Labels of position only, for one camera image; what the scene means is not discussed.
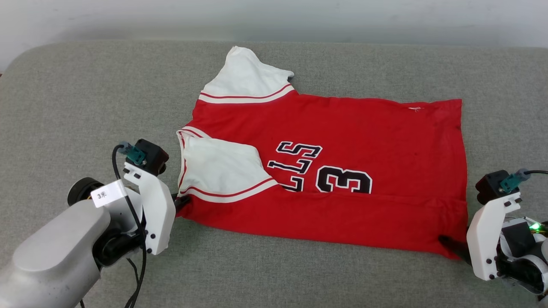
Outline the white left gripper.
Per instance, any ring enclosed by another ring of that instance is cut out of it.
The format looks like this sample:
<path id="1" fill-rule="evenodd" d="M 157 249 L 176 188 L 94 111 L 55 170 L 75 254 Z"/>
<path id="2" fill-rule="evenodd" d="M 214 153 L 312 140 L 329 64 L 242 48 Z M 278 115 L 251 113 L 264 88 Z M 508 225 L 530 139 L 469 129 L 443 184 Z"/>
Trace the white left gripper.
<path id="1" fill-rule="evenodd" d="M 121 180 L 103 184 L 83 178 L 71 187 L 68 205 L 86 201 L 92 209 L 109 214 L 110 223 L 93 244 L 99 267 L 110 267 L 145 244 L 145 252 L 157 255 L 168 247 L 176 214 L 191 201 L 189 195 L 171 195 L 157 173 L 143 166 L 125 163 L 124 178 L 137 187 L 125 187 Z"/>

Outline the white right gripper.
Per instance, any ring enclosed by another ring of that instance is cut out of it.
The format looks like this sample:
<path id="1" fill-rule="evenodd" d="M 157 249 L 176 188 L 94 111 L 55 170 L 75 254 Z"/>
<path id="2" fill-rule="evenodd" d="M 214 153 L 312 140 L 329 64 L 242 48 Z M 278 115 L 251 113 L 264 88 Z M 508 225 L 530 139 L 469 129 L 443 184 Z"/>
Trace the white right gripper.
<path id="1" fill-rule="evenodd" d="M 441 235 L 438 241 L 462 261 L 471 261 L 476 277 L 503 278 L 536 296 L 547 295 L 547 222 L 526 216 L 508 219 L 520 208 L 520 193 L 488 201 L 473 217 L 467 243 Z"/>

